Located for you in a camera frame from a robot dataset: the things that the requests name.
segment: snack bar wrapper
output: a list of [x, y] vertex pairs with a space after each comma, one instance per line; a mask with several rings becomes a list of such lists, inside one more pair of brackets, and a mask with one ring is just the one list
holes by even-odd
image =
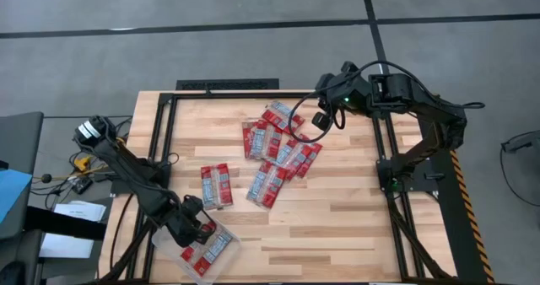
[[[307, 139], [303, 134], [300, 134], [300, 138]], [[287, 144], [279, 150], [276, 164], [287, 170], [286, 180], [292, 180], [296, 171], [305, 162], [305, 159], [310, 154], [311, 148], [309, 145], [295, 140], [289, 139]]]
[[[266, 110], [262, 113], [262, 118], [270, 121], [274, 126], [283, 130], [285, 133], [290, 134], [289, 126], [287, 122], [289, 121], [289, 116], [291, 109], [286, 105], [274, 100], [270, 105], [267, 105]], [[304, 123], [305, 119], [302, 116], [294, 114], [291, 126], [293, 127], [293, 132], [296, 132], [300, 125]]]
[[221, 208], [233, 204], [227, 164], [201, 167], [201, 179], [204, 209]]
[[311, 152], [305, 159], [304, 163], [298, 168], [298, 171], [296, 171], [296, 175], [300, 178], [303, 178], [305, 176], [307, 170], [310, 169], [311, 164], [313, 164], [313, 161], [316, 159], [317, 154], [319, 154], [322, 149], [322, 145], [318, 143], [310, 144], [307, 147], [311, 149]]
[[264, 161], [251, 183], [247, 199], [258, 206], [272, 208], [279, 190], [285, 182], [286, 175], [286, 169], [276, 166], [272, 162]]
[[250, 158], [251, 145], [253, 144], [252, 128], [257, 124], [256, 121], [242, 122], [242, 136], [244, 137], [244, 157]]
[[281, 143], [281, 129], [272, 126], [268, 121], [259, 120], [251, 131], [252, 142], [248, 158], [275, 161]]

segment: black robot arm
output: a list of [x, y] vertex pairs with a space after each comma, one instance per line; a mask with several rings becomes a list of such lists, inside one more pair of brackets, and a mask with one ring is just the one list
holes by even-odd
[[[158, 183], [163, 182], [167, 162], [155, 164], [137, 158], [116, 138], [108, 118], [92, 116], [75, 130], [73, 140], [80, 149], [104, 161], [137, 196], [139, 206], [155, 226], [165, 226], [175, 242], [186, 247], [193, 241], [205, 244], [215, 230], [215, 223], [203, 211], [203, 202], [195, 196], [184, 196], [183, 202]], [[211, 223], [201, 223], [203, 212]]]
[[429, 131], [421, 142], [391, 158], [390, 179], [410, 178], [414, 167], [437, 151], [454, 150], [463, 144], [467, 118], [461, 106], [431, 94], [421, 83], [403, 73], [370, 75], [369, 81], [358, 73], [359, 69], [352, 62], [345, 62], [338, 75], [321, 77], [316, 92], [320, 90], [319, 107], [324, 113], [318, 112], [313, 123], [324, 130], [335, 121], [337, 112], [342, 111], [344, 126], [344, 110], [379, 118], [390, 112], [414, 113], [429, 122]]
[[[367, 67], [382, 63], [393, 66], [403, 73], [370, 75], [368, 81], [360, 75]], [[290, 124], [294, 112], [304, 100], [315, 94], [319, 99], [318, 106], [323, 112], [317, 112], [312, 123], [324, 132], [313, 140], [302, 140], [294, 133], [291, 134], [304, 143], [313, 143], [324, 137], [332, 124], [335, 124], [338, 129], [344, 129], [345, 111], [374, 119], [385, 118], [391, 112], [414, 113], [417, 118], [430, 124], [422, 141], [409, 151], [396, 154], [390, 159], [377, 161], [377, 172], [381, 190], [384, 191], [388, 200], [391, 220], [405, 234], [431, 275], [437, 279], [460, 283], [437, 265], [415, 233], [408, 227], [397, 208], [394, 192], [404, 191], [403, 182], [413, 179], [413, 172], [419, 163], [440, 150], [448, 151], [460, 147], [463, 144], [463, 134], [467, 125], [464, 109], [483, 108], [483, 104], [455, 105], [447, 102], [430, 93], [409, 71], [390, 62], [370, 62], [361, 68], [356, 67], [352, 62], [345, 62], [338, 75], [330, 73], [322, 75], [316, 85], [316, 91], [304, 97], [293, 108], [289, 116], [289, 130], [291, 130]], [[340, 123], [336, 117], [338, 112], [341, 115]]]

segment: black metal frame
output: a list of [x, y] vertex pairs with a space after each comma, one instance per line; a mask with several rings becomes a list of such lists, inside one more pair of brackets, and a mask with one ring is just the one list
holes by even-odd
[[182, 79], [182, 80], [179, 79], [176, 81], [176, 90], [214, 90], [214, 89], [278, 90], [279, 78]]
[[[163, 121], [163, 114], [165, 109], [165, 104], [170, 103], [170, 110], [169, 110], [169, 116], [167, 120], [167, 127], [165, 129], [165, 140], [164, 140], [164, 151], [162, 153], [161, 159], [165, 160], [168, 158], [170, 154], [170, 144], [171, 144], [171, 138], [172, 138], [172, 132], [174, 130], [174, 123], [175, 123], [175, 117], [176, 117], [176, 111], [177, 111], [177, 105], [178, 100], [180, 99], [301, 99], [302, 97], [308, 95], [309, 93], [306, 92], [286, 92], [286, 91], [280, 91], [280, 92], [201, 92], [200, 94], [169, 94], [169, 93], [163, 93], [159, 95], [159, 102], [158, 107], [156, 110], [156, 118], [154, 121], [154, 130], [152, 133], [152, 139], [150, 143], [150, 149], [149, 149], [149, 158], [152, 159], [155, 156], [156, 149], [157, 149], [157, 141], [159, 137], [159, 130], [161, 128], [161, 123]], [[398, 153], [397, 149], [397, 141], [396, 136], [393, 130], [392, 125], [392, 119], [388, 115], [385, 117], [386, 122], [386, 129], [388, 131], [389, 136], [389, 142], [392, 150], [392, 155]], [[381, 127], [378, 119], [373, 119], [373, 127], [375, 132], [375, 141], [377, 144], [377, 151], [379, 154], [379, 159], [383, 160], [386, 159], [385, 149], [384, 149], [384, 142], [382, 138], [381, 133]], [[452, 165], [451, 162], [446, 162], [445, 169], [451, 169]], [[456, 189], [459, 190], [457, 186], [457, 182], [451, 183], [451, 177], [452, 176], [446, 176], [442, 181], [445, 182], [445, 185], [456, 185]], [[406, 227], [409, 229], [409, 233], [413, 235], [413, 237], [416, 237], [415, 229], [414, 229], [414, 221], [413, 221], [413, 213], [411, 211], [410, 207], [410, 201], [408, 199], [408, 193], [406, 191], [401, 192], [401, 200], [402, 200], [402, 208], [404, 212], [404, 222], [406, 224]], [[452, 218], [446, 218], [447, 215], [449, 215], [449, 212], [454, 210], [454, 208], [459, 207], [461, 203], [459, 203], [460, 199], [455, 198], [454, 196], [448, 198], [445, 197], [444, 190], [440, 191], [439, 194], [440, 200], [443, 200], [441, 203], [441, 211], [443, 214], [443, 218], [445, 220], [445, 226], [447, 229], [447, 234], [449, 237], [449, 241], [451, 242], [451, 250], [452, 254], [454, 255], [454, 262], [456, 264], [456, 268], [461, 267], [458, 265], [458, 261], [464, 261], [464, 265], [467, 266], [466, 270], [457, 269], [458, 276], [462, 280], [472, 281], [472, 282], [484, 282], [485, 278], [485, 272], [483, 271], [482, 263], [479, 262], [480, 256], [478, 253], [478, 250], [476, 249], [475, 245], [467, 244], [466, 242], [466, 248], [463, 248], [461, 246], [456, 247], [460, 244], [460, 239], [457, 239], [456, 235], [459, 235], [460, 238], [463, 237], [464, 233], [457, 234], [456, 232], [451, 232], [448, 229], [454, 228], [454, 223], [456, 222], [460, 224], [460, 229], [463, 229], [467, 232], [466, 228], [463, 228], [462, 225], [468, 225], [469, 230], [468, 233], [473, 237], [472, 229], [470, 229], [470, 225], [468, 224], [467, 215], [455, 215], [452, 214]], [[388, 200], [388, 209], [389, 212], [392, 210], [395, 210], [396, 204], [394, 200], [387, 199]], [[141, 225], [136, 225], [135, 233], [138, 233], [140, 231]], [[400, 270], [400, 276], [403, 281], [409, 280], [409, 281], [415, 281], [415, 282], [431, 282], [432, 279], [426, 279], [425, 273], [424, 273], [424, 265], [422, 260], [420, 259], [419, 253], [415, 250], [413, 250], [413, 258], [414, 258], [414, 266], [416, 270], [416, 278], [410, 277], [408, 275], [408, 267], [407, 267], [407, 261], [405, 258], [405, 252], [403, 248], [402, 243], [402, 236], [401, 236], [401, 230], [398, 226], [398, 223], [396, 223], [394, 220], [391, 220], [391, 229], [392, 229], [392, 236], [394, 239], [395, 247], [396, 247], [396, 253], [397, 253], [397, 263]], [[154, 259], [154, 246], [152, 245], [151, 241], [148, 241], [148, 245], [146, 248], [145, 258], [144, 258], [144, 270], [143, 270], [143, 277], [142, 279], [149, 280], [151, 267], [152, 267], [152, 261]]]

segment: wooden tabletop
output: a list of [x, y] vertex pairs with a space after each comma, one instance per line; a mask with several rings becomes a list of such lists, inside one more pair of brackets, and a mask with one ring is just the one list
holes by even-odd
[[[147, 157], [159, 92], [139, 93], [128, 148]], [[279, 99], [292, 107], [297, 99]], [[397, 281], [399, 270], [386, 198], [379, 191], [375, 172], [378, 154], [372, 121], [347, 114], [344, 130], [333, 127], [319, 143], [323, 149], [304, 179], [293, 179], [279, 192], [272, 210], [255, 206], [246, 193], [259, 161], [244, 159], [241, 122], [259, 117], [269, 99], [180, 99], [175, 117], [171, 152], [170, 189], [181, 198], [202, 195], [200, 168], [227, 163], [234, 206], [210, 211], [242, 240], [242, 249], [217, 282], [368, 282]], [[167, 121], [165, 108], [162, 130]], [[299, 109], [306, 119], [300, 132], [321, 133], [311, 125], [318, 111], [308, 99]], [[401, 152], [419, 141], [418, 123], [411, 116], [393, 116]], [[387, 143], [384, 122], [381, 123]], [[288, 140], [283, 135], [282, 146]], [[163, 144], [163, 133], [159, 145]], [[438, 203], [423, 192], [409, 193], [418, 238], [451, 275], [456, 275]], [[111, 241], [127, 197], [118, 196], [100, 256], [100, 274], [109, 271]], [[138, 204], [130, 203], [114, 250], [117, 261], [132, 239]], [[406, 239], [409, 274], [414, 275]], [[136, 276], [142, 273], [144, 249], [138, 253]], [[156, 251], [151, 282], [191, 282], [180, 267]]]

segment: black cable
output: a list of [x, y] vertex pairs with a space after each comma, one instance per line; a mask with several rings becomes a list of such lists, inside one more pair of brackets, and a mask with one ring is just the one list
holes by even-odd
[[[48, 205], [49, 196], [53, 196], [53, 195], [56, 196], [56, 197], [55, 197], [55, 199], [52, 201], [52, 205], [49, 207], [49, 205]], [[58, 199], [58, 194], [57, 194], [57, 193], [52, 192], [52, 193], [47, 194], [47, 195], [45, 196], [45, 201], [44, 201], [44, 203], [45, 203], [45, 209], [47, 209], [47, 210], [52, 210], [52, 208], [54, 207], [54, 203], [57, 201], [57, 199]]]
[[[514, 138], [517, 138], [517, 137], [522, 137], [526, 134], [530, 134], [530, 133], [534, 133], [534, 132], [526, 132], [526, 133], [522, 133], [522, 134], [519, 134], [511, 139], [508, 140], [511, 141], [512, 139]], [[506, 185], [508, 186], [508, 188], [510, 188], [510, 191], [512, 191], [512, 193], [514, 194], [514, 196], [516, 196], [517, 198], [519, 198], [520, 200], [524, 201], [525, 203], [531, 205], [531, 206], [534, 206], [534, 207], [540, 207], [540, 204], [536, 204], [536, 203], [533, 203], [533, 202], [530, 202], [528, 200], [526, 200], [525, 198], [523, 198], [522, 196], [520, 196], [519, 194], [517, 194], [517, 192], [514, 190], [514, 188], [512, 188], [512, 186], [510, 185], [510, 182], [508, 181], [508, 178], [506, 177], [506, 172], [505, 172], [505, 164], [503, 163], [503, 147], [502, 145], [500, 146], [500, 151], [499, 151], [499, 162], [500, 162], [500, 170], [503, 172], [503, 177], [505, 178], [505, 183]]]
[[[410, 176], [406, 176], [406, 175], [404, 175], [404, 176], [407, 177], [407, 178], [410, 179], [410, 180], [413, 180], [413, 178], [410, 177]], [[402, 180], [402, 190], [401, 190], [401, 191], [393, 191], [393, 192], [392, 192], [392, 195], [393, 195], [394, 192], [397, 192], [397, 196], [395, 196], [395, 197], [393, 198], [393, 200], [395, 201], [395, 200], [397, 200], [398, 198], [400, 198], [401, 195], [402, 195], [403, 193], [406, 192], [406, 191], [405, 191], [405, 180]]]
[[290, 135], [291, 137], [293, 137], [295, 140], [299, 141], [299, 142], [302, 142], [302, 143], [314, 143], [314, 142], [317, 142], [319, 141], [321, 138], [323, 138], [324, 136], [326, 136], [326, 134], [330, 131], [330, 129], [332, 128], [332, 124], [336, 124], [337, 128], [341, 128], [340, 126], [338, 126], [336, 120], [335, 120], [335, 115], [333, 114], [333, 110], [332, 110], [332, 103], [328, 103], [329, 106], [330, 106], [330, 123], [328, 125], [328, 128], [325, 129], [325, 131], [319, 136], [319, 137], [316, 137], [314, 139], [302, 139], [298, 136], [296, 136], [293, 132], [293, 126], [292, 126], [292, 121], [293, 121], [293, 116], [294, 116], [294, 113], [296, 112], [296, 110], [298, 110], [298, 108], [300, 107], [300, 105], [302, 105], [303, 102], [305, 102], [306, 99], [310, 98], [311, 96], [313, 95], [316, 95], [316, 94], [320, 94], [321, 91], [326, 91], [326, 90], [329, 90], [329, 89], [333, 89], [333, 88], [336, 88], [338, 86], [341, 86], [342, 84], [350, 81], [351, 79], [353, 78], [356, 78], [357, 76], [359, 76], [365, 69], [367, 69], [368, 67], [371, 67], [373, 65], [377, 65], [377, 64], [384, 64], [384, 65], [387, 65], [387, 66], [390, 66], [390, 67], [394, 67], [396, 68], [397, 70], [405, 73], [406, 75], [408, 75], [418, 86], [420, 86], [420, 88], [426, 93], [426, 95], [432, 99], [435, 103], [439, 104], [439, 105], [445, 105], [445, 106], [448, 106], [448, 107], [455, 107], [455, 108], [462, 108], [462, 109], [481, 109], [483, 107], [485, 107], [485, 104], [484, 103], [481, 103], [481, 102], [472, 102], [472, 103], [466, 103], [464, 105], [456, 105], [456, 104], [452, 104], [452, 103], [449, 103], [445, 100], [442, 100], [441, 98], [439, 98], [438, 96], [435, 96], [434, 94], [432, 94], [426, 87], [425, 85], [414, 75], [412, 74], [410, 71], [408, 71], [407, 69], [405, 69], [404, 67], [401, 67], [393, 62], [388, 62], [388, 61], [382, 61], [382, 60], [377, 60], [377, 61], [373, 61], [373, 62], [368, 62], [366, 63], [364, 66], [360, 67], [358, 70], [356, 70], [355, 72], [351, 73], [350, 75], [345, 75], [344, 78], [343, 78], [343, 81], [341, 82], [338, 82], [338, 83], [335, 83], [334, 85], [332, 86], [329, 86], [329, 87], [325, 87], [323, 89], [319, 89], [319, 90], [316, 90], [308, 95], [306, 95], [305, 97], [303, 97], [298, 103], [296, 103], [296, 105], [294, 106], [294, 108], [291, 110], [290, 112], [290, 115], [289, 115], [289, 119], [288, 119], [288, 122], [287, 122], [287, 127], [289, 129], [289, 132], [290, 132]]
[[38, 187], [38, 188], [32, 188], [30, 191], [43, 191], [43, 190], [47, 190], [47, 189], [51, 189], [51, 188], [57, 188], [57, 187], [60, 187], [60, 186], [63, 186], [64, 184], [66, 184], [66, 181], [68, 180], [61, 180], [62, 183], [60, 184], [57, 184], [57, 185], [54, 185], [54, 186], [48, 186], [48, 187]]
[[68, 198], [69, 194], [71, 193], [71, 191], [73, 191], [73, 189], [71, 189], [71, 186], [69, 186], [67, 189], [69, 189], [69, 191], [66, 193], [66, 195], [64, 196], [63, 199], [61, 199], [61, 201], [59, 202], [59, 204], [62, 204], [64, 201], [66, 201], [66, 199]]
[[111, 247], [111, 258], [109, 259], [109, 270], [112, 271], [112, 261], [115, 253], [116, 238], [118, 237], [118, 232], [120, 231], [120, 225], [122, 224], [122, 219], [124, 219], [124, 214], [126, 214], [127, 205], [132, 200], [133, 194], [130, 194], [124, 204], [124, 208], [121, 210], [120, 218], [118, 218], [118, 224], [116, 225], [115, 235], [112, 238], [112, 247]]
[[55, 179], [55, 180], [51, 180], [51, 181], [48, 182], [48, 183], [44, 183], [43, 180], [37, 180], [37, 181], [31, 182], [30, 184], [31, 184], [31, 185], [34, 185], [34, 184], [49, 184], [49, 183], [52, 183], [52, 182], [55, 182], [55, 181], [61, 181], [61, 180], [65, 180], [65, 179]]
[[304, 96], [301, 100], [299, 100], [298, 103], [296, 103], [296, 105], [294, 106], [294, 108], [290, 111], [289, 120], [287, 121], [287, 127], [289, 129], [290, 136], [293, 137], [295, 140], [297, 140], [299, 142], [302, 142], [302, 143], [315, 143], [318, 140], [320, 140], [321, 138], [323, 138], [324, 136], [326, 136], [326, 134], [332, 128], [332, 124], [334, 122], [334, 114], [333, 114], [332, 103], [328, 103], [329, 106], [330, 106], [330, 122], [328, 124], [328, 127], [327, 127], [327, 129], [325, 129], [325, 131], [320, 136], [318, 136], [318, 137], [316, 137], [314, 139], [303, 139], [303, 138], [297, 137], [294, 134], [294, 131], [293, 131], [293, 116], [294, 116], [294, 113], [296, 112], [296, 110], [298, 110], [298, 107], [300, 107], [300, 105], [302, 105], [302, 103], [305, 102], [306, 99], [309, 99], [311, 96], [313, 96], [315, 94], [319, 94], [321, 91], [326, 91], [326, 90], [329, 90], [329, 89], [339, 87], [342, 84], [348, 82], [350, 79], [356, 78], [357, 76], [359, 76], [362, 73], [362, 71], [364, 71], [368, 67], [371, 67], [371, 66], [375, 65], [376, 63], [377, 63], [377, 61], [368, 62], [367, 64], [365, 64], [364, 66], [362, 66], [361, 68], [359, 68], [358, 70], [353, 72], [352, 74], [346, 75], [341, 82], [335, 83], [332, 86], [328, 86], [328, 87], [325, 87], [325, 88], [322, 88], [322, 89], [319, 89], [319, 90], [315, 90], [315, 91], [311, 92], [310, 94]]
[[131, 124], [132, 119], [133, 119], [133, 117], [130, 116], [130, 117], [128, 117], [126, 120], [119, 122], [119, 123], [115, 126], [116, 134], [119, 134], [119, 133], [120, 133], [120, 130], [122, 129], [122, 127], [123, 127], [124, 125], [126, 125], [127, 123], [130, 123], [130, 124]]
[[[90, 150], [92, 152], [92, 154], [94, 156], [98, 156], [96, 153], [94, 153], [94, 150]], [[109, 159], [111, 160], [115, 160], [115, 158], [113, 158], [112, 156], [110, 155], [105, 155], [105, 154], [101, 154], [101, 156], [106, 156], [108, 157]], [[138, 168], [137, 166], [132, 166], [131, 165], [131, 162], [127, 161], [127, 164], [130, 164], [129, 168], [131, 170], [133, 170], [134, 172], [138, 172]], [[180, 198], [173, 192], [173, 191], [170, 191], [168, 189], [164, 189], [160, 186], [149, 186], [149, 185], [145, 185], [144, 183], [140, 183], [138, 180], [136, 179], [133, 179], [131, 176], [130, 176], [130, 173], [121, 165], [121, 164], [118, 164], [118, 167], [119, 168], [122, 168], [123, 171], [124, 171], [124, 174], [125, 176], [127, 177], [127, 180], [131, 181], [133, 184], [137, 185], [137, 186], [140, 186], [142, 188], [145, 188], [145, 189], [148, 189], [148, 190], [152, 190], [152, 191], [159, 191], [161, 192], [162, 194], [164, 194], [165, 196], [169, 196], [177, 205], [178, 207], [181, 209], [181, 201], [180, 201]], [[148, 217], [150, 220], [152, 220], [156, 225], [157, 223], [151, 218], [151, 217]]]
[[78, 167], [75, 165], [75, 159], [77, 159], [78, 155], [81, 154], [82, 152], [83, 151], [76, 152], [72, 154], [68, 159], [69, 164], [71, 164], [71, 166], [74, 167], [75, 169], [78, 169]]
[[341, 114], [341, 124], [338, 124], [338, 119], [334, 117], [334, 125], [336, 125], [337, 129], [343, 130], [345, 129], [345, 109], [339, 107], [339, 113]]
[[[176, 156], [176, 161], [174, 161], [174, 162], [170, 162], [170, 161], [169, 161], [169, 156], [171, 156], [171, 155], [175, 155], [175, 156]], [[163, 165], [164, 165], [164, 166], [171, 166], [171, 165], [174, 165], [174, 164], [178, 163], [179, 160], [180, 160], [180, 155], [178, 155], [178, 153], [169, 153], [169, 155], [167, 156], [166, 163], [163, 164]]]
[[146, 234], [150, 231], [153, 224], [147, 220], [141, 227], [141, 231], [137, 234], [136, 237], [132, 239], [132, 242], [127, 247], [124, 254], [120, 257], [120, 260], [112, 267], [112, 270], [104, 275], [101, 280], [117, 280], [124, 269], [126, 268], [127, 263], [137, 252], [138, 247], [141, 245], [141, 242], [146, 237]]
[[37, 193], [37, 192], [33, 192], [33, 191], [30, 191], [31, 194], [35, 195], [35, 196], [48, 196], [49, 193]]
[[533, 131], [529, 131], [529, 132], [523, 132], [523, 133], [520, 133], [520, 134], [518, 134], [518, 135], [515, 135], [515, 136], [509, 138], [508, 141], [503, 142], [503, 144], [510, 143], [511, 141], [517, 139], [518, 137], [523, 137], [523, 136], [525, 136], [525, 135], [527, 135], [527, 134], [536, 133], [536, 132], [540, 132], [540, 130], [533, 130]]

